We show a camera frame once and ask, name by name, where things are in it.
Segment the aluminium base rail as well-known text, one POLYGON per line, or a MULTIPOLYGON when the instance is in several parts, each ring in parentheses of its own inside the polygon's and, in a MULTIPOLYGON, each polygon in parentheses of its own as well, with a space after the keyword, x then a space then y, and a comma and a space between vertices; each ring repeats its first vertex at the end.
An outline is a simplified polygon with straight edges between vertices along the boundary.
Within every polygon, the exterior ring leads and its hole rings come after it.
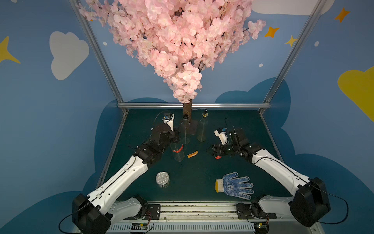
POLYGON ((162 205, 159 219, 130 217, 110 226, 105 234, 323 234, 318 223, 305 227, 292 216, 269 214, 269 219, 239 218, 238 202, 171 202, 162 205), (131 232, 132 223, 146 223, 146 232, 131 232))

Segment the blue dotted work glove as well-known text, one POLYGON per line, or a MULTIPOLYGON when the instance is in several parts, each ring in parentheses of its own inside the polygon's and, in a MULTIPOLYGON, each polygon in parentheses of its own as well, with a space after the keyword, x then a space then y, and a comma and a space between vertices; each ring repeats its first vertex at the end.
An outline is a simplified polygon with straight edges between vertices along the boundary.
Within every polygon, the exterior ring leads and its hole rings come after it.
POLYGON ((237 172, 226 174, 215 181, 215 191, 225 193, 228 196, 245 200, 251 200, 254 194, 254 184, 248 176, 239 177, 237 172))

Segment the red label on cork bottle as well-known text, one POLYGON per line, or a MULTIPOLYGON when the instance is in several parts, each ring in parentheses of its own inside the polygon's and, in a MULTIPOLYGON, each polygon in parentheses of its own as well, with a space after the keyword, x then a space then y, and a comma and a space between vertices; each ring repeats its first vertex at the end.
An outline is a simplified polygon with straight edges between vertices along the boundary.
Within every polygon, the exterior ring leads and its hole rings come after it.
POLYGON ((179 154, 183 151, 184 145, 178 146, 178 145, 173 145, 171 147, 172 151, 176 154, 179 154))

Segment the brown tree base plate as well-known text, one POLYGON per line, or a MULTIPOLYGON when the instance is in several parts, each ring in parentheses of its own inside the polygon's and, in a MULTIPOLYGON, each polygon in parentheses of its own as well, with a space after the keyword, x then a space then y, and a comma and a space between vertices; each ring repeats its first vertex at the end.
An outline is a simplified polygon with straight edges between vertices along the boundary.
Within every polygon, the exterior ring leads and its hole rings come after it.
POLYGON ((189 134, 195 136, 198 127, 198 120, 191 120, 189 124, 189 134))

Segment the cork stoppered glass bottle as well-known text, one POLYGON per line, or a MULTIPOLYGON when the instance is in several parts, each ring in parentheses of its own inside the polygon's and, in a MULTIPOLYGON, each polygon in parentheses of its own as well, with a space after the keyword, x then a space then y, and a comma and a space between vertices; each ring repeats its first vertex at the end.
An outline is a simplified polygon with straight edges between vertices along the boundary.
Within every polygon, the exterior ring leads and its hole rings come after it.
POLYGON ((177 162, 181 162, 185 158, 183 148, 184 148, 184 145, 181 139, 174 140, 173 142, 170 143, 172 156, 177 162))

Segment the aluminium frame post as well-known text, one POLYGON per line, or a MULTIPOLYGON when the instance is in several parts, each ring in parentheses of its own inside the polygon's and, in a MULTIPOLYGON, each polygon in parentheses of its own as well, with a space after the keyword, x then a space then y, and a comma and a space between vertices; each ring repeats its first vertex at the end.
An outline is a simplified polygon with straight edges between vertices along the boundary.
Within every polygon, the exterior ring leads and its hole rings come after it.
POLYGON ((311 14, 309 18, 307 19, 304 27, 302 28, 299 37, 296 41, 296 44, 292 47, 284 65, 282 66, 279 74, 277 75, 276 79, 272 83, 272 86, 270 87, 269 92, 267 93, 264 101, 263 101, 263 107, 259 109, 259 114, 262 116, 266 108, 270 108, 270 103, 276 94, 277 90, 279 89, 281 83, 285 79, 287 73, 289 72, 290 68, 292 67, 294 61, 296 60, 299 52, 301 51, 302 47, 304 46, 305 42, 307 41, 309 35, 313 31, 314 27, 316 26, 319 18, 322 15, 322 10, 324 6, 326 5, 327 0, 319 0, 317 1, 315 7, 311 11, 311 14))
POLYGON ((89 22, 81 15, 81 13, 79 12, 79 8, 78 8, 78 4, 80 3, 80 1, 76 1, 76 0, 69 0, 69 3, 88 39, 88 42, 96 56, 96 59, 98 61, 98 64, 100 65, 100 68, 101 70, 103 71, 104 73, 104 76, 117 100, 117 103, 118 103, 118 108, 120 108, 123 112, 123 114, 127 115, 128 114, 128 109, 126 107, 119 107, 119 104, 122 103, 124 100, 123 100, 123 97, 120 93, 120 90, 116 84, 116 81, 113 77, 113 74, 112 72, 110 71, 110 68, 104 58, 104 55, 100 49, 100 46, 96 40, 96 37, 92 31, 92 28, 89 24, 89 22))

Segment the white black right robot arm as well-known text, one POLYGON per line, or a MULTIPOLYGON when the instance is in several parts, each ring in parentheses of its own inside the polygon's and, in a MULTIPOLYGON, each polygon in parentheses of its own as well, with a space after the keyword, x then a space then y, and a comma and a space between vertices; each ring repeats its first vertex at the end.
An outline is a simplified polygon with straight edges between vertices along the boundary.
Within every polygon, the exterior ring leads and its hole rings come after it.
POLYGON ((211 146, 215 159, 238 154, 264 170, 290 193, 289 197, 262 196, 254 200, 250 206, 252 217, 265 219, 269 214, 292 216, 301 225, 312 227, 330 212, 326 186, 321 179, 310 179, 287 166, 258 143, 250 142, 242 128, 232 132, 219 128, 214 134, 220 140, 211 146))

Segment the aluminium back crossbar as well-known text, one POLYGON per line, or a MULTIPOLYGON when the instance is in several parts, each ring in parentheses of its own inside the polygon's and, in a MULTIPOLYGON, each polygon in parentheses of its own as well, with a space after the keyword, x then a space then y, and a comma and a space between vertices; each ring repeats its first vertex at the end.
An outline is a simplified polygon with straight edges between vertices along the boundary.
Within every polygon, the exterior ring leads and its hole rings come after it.
MULTIPOLYGON (((178 109, 183 108, 182 103, 146 103, 146 102, 119 102, 119 108, 150 108, 150 109, 178 109)), ((207 109, 269 109, 269 103, 192 103, 192 108, 207 109)))

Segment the yellow bottle label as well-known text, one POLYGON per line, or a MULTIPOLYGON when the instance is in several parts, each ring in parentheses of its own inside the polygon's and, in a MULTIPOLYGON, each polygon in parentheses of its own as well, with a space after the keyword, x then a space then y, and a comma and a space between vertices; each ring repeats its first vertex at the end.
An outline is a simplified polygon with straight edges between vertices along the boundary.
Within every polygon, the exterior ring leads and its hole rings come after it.
POLYGON ((196 155, 198 155, 198 151, 195 151, 195 152, 193 152, 191 154, 188 154, 188 158, 194 157, 196 155))

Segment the aluminium frame post left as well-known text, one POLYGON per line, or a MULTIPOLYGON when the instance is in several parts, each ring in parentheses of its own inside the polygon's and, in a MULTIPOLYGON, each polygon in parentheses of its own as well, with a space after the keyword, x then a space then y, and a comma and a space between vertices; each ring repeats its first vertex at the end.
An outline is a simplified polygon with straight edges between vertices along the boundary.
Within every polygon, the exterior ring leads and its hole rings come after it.
POLYGON ((88 39, 88 42, 96 56, 96 59, 98 61, 98 64, 100 65, 100 68, 101 70, 103 71, 104 73, 104 76, 117 100, 117 103, 118 103, 118 108, 120 108, 123 112, 123 114, 127 115, 128 114, 128 109, 126 107, 119 107, 119 104, 122 103, 124 100, 123 100, 123 97, 120 93, 120 90, 116 84, 116 81, 113 77, 113 74, 112 72, 110 71, 110 68, 104 58, 104 55, 100 49, 100 46, 96 40, 96 37, 92 31, 92 28, 89 24, 89 22, 81 15, 81 13, 79 12, 79 8, 78 8, 78 4, 80 3, 80 1, 76 1, 76 0, 69 0, 69 3, 88 39))

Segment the pink cherry blossom tree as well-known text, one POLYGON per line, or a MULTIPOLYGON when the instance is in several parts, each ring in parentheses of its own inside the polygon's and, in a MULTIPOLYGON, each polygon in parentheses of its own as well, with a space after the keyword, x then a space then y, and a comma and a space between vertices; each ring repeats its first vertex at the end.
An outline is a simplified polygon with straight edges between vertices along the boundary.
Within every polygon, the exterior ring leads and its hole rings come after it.
POLYGON ((77 7, 86 20, 109 26, 114 42, 151 65, 183 105, 197 97, 203 70, 266 26, 249 20, 252 1, 84 1, 77 7))

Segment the small green circuit board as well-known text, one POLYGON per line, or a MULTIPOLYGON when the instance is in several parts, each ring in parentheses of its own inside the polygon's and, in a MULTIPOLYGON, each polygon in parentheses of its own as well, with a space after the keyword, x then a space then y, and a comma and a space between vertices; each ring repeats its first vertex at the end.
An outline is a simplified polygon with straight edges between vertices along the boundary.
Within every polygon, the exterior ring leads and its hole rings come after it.
POLYGON ((148 224, 146 223, 132 223, 131 232, 146 232, 148 230, 148 224))

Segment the clear square glass bottle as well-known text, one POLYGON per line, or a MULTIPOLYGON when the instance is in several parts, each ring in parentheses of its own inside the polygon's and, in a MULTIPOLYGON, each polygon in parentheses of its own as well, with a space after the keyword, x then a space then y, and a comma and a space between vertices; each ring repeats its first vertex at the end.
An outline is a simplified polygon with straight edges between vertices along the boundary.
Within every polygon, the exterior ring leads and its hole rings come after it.
POLYGON ((206 127, 208 125, 207 117, 208 117, 208 112, 207 112, 207 109, 205 109, 204 112, 202 113, 202 118, 198 122, 198 126, 197 126, 196 136, 199 142, 204 142, 206 140, 206 127))

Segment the black capped glass bottle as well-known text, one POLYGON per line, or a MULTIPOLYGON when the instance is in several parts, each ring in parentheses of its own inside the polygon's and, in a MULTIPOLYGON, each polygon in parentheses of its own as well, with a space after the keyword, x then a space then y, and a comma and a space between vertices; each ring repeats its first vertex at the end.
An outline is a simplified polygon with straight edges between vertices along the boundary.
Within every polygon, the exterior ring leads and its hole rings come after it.
POLYGON ((184 145, 187 145, 190 143, 190 122, 189 122, 189 116, 187 114, 183 115, 183 121, 179 126, 179 136, 180 140, 184 145))

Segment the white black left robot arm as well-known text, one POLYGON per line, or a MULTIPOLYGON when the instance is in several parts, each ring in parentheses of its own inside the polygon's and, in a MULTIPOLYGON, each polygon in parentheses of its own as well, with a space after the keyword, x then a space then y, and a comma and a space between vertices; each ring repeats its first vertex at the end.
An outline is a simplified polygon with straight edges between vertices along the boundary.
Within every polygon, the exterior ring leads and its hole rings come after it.
POLYGON ((171 122, 153 128, 151 139, 134 150, 128 162, 104 184, 87 196, 73 200, 72 222, 83 234, 104 234, 124 219, 146 217, 148 202, 139 195, 115 204, 118 197, 141 175, 154 166, 171 143, 178 143, 178 132, 171 122))

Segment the aluminium frame post right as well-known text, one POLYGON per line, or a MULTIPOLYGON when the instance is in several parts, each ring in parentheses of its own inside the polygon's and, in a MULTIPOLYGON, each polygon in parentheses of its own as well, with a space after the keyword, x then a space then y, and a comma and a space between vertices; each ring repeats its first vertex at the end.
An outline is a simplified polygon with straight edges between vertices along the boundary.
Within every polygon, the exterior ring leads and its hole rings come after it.
POLYGON ((319 0, 317 1, 315 7, 311 11, 311 14, 309 18, 307 19, 304 27, 302 28, 299 37, 296 41, 296 44, 292 47, 284 65, 282 66, 279 74, 277 75, 276 79, 272 83, 272 86, 270 87, 269 92, 267 93, 264 101, 263 101, 263 107, 259 109, 259 114, 262 116, 266 108, 270 108, 270 103, 276 94, 277 90, 279 89, 281 83, 285 79, 287 73, 289 72, 290 68, 292 67, 294 61, 296 60, 299 52, 301 51, 302 47, 304 46, 305 42, 307 41, 309 35, 313 31, 314 27, 316 26, 319 18, 322 15, 322 10, 324 6, 326 5, 327 0, 319 0))

